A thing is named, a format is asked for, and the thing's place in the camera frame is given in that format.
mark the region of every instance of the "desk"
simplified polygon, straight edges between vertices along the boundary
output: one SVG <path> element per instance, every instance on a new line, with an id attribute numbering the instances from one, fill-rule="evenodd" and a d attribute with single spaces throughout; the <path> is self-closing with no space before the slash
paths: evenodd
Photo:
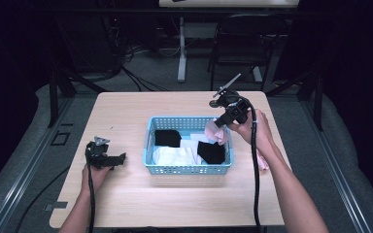
<path id="1" fill-rule="evenodd" d="M 299 0 L 186 0 L 174 2 L 159 0 L 159 7 L 163 8 L 289 8 L 298 6 Z M 180 19 L 180 64 L 178 67 L 178 82 L 186 80 L 187 53 L 185 50 L 185 24 Z"/>
<path id="2" fill-rule="evenodd" d="M 97 192 L 95 227 L 255 225 L 251 147 L 238 134 L 231 132 L 234 164 L 226 175 L 219 176 L 220 182 L 212 185 L 156 183 L 142 162 L 150 117 L 218 117 L 224 109 L 209 107 L 213 94 L 207 91 L 101 93 L 58 197 L 58 202 L 68 204 L 66 209 L 53 211 L 51 227 L 59 228 L 75 204 L 85 165 L 85 146 L 94 136 L 111 140 L 109 155 L 126 152 L 124 165 L 111 171 Z M 259 91 L 240 94 L 266 113 L 274 140 L 288 162 L 265 94 Z M 260 173 L 259 215 L 262 225 L 284 224 L 269 171 Z"/>
<path id="3" fill-rule="evenodd" d="M 296 8 L 299 0 L 159 0 L 159 7 L 180 8 Z"/>

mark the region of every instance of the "blue plastic basket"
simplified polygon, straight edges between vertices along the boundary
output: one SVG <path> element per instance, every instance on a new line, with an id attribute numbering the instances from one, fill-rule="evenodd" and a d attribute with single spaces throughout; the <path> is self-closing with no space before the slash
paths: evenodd
<path id="1" fill-rule="evenodd" d="M 145 139 L 143 162 L 153 175 L 224 175 L 233 164 L 233 148 L 229 129 L 228 142 L 225 146 L 225 161 L 222 164 L 205 164 L 192 166 L 160 166 L 153 162 L 155 148 L 155 130 L 174 129 L 180 132 L 183 139 L 188 139 L 190 133 L 203 132 L 205 124 L 213 116 L 153 116 L 150 118 Z"/>

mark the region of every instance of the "pink cloth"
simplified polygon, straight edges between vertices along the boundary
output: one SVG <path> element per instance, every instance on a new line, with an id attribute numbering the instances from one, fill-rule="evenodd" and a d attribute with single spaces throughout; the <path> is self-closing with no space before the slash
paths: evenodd
<path id="1" fill-rule="evenodd" d="M 220 145 L 223 145 L 228 141 L 228 135 L 226 134 L 225 127 L 218 128 L 213 120 L 209 120 L 205 124 L 205 136 L 215 142 L 218 142 Z"/>
<path id="2" fill-rule="evenodd" d="M 258 161 L 258 169 L 261 171 L 268 170 L 269 165 L 266 162 L 265 158 L 256 150 L 256 160 Z"/>
<path id="3" fill-rule="evenodd" d="M 225 127 L 218 128 L 213 120 L 209 120 L 205 124 L 205 136 L 215 142 L 218 142 L 220 145 L 223 145 L 228 141 L 228 135 L 226 134 Z M 258 161 L 258 169 L 260 171 L 269 169 L 268 163 L 258 150 L 256 150 L 256 160 Z"/>

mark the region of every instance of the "forearm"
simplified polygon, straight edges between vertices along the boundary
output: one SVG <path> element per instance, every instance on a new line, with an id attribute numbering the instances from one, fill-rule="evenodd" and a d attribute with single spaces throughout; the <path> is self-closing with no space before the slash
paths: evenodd
<path id="1" fill-rule="evenodd" d="M 280 150 L 275 145 L 269 150 L 264 153 L 268 152 L 270 155 L 266 159 L 288 232 L 327 232 L 313 200 L 287 166 Z"/>
<path id="2" fill-rule="evenodd" d="M 90 214 L 90 195 L 82 192 L 77 198 L 71 213 L 63 222 L 59 232 L 84 233 Z"/>

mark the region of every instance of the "towel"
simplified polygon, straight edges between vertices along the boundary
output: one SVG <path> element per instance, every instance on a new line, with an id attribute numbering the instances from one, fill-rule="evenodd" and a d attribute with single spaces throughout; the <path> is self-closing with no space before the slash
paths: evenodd
<path id="1" fill-rule="evenodd" d="M 194 132 L 190 133 L 190 139 L 193 141 L 199 141 L 203 143 L 209 143 L 210 140 L 205 136 L 205 132 Z"/>
<path id="2" fill-rule="evenodd" d="M 198 154 L 208 164 L 222 164 L 225 161 L 225 147 L 219 143 L 198 143 Z"/>
<path id="3" fill-rule="evenodd" d="M 153 161 L 159 166 L 191 166 L 200 165 L 192 148 L 160 147 L 153 153 Z"/>
<path id="4" fill-rule="evenodd" d="M 225 127 L 218 128 L 212 119 L 205 124 L 205 136 L 218 142 L 220 146 L 228 141 Z"/>
<path id="5" fill-rule="evenodd" d="M 181 135 L 174 129 L 155 130 L 155 145 L 171 148 L 180 146 Z"/>
<path id="6" fill-rule="evenodd" d="M 190 148 L 196 164 L 202 164 L 202 157 L 198 155 L 198 141 L 181 139 L 180 148 Z"/>
<path id="7" fill-rule="evenodd" d="M 269 165 L 266 162 L 265 158 L 256 150 L 256 161 L 258 161 L 258 169 L 264 171 L 269 169 Z"/>

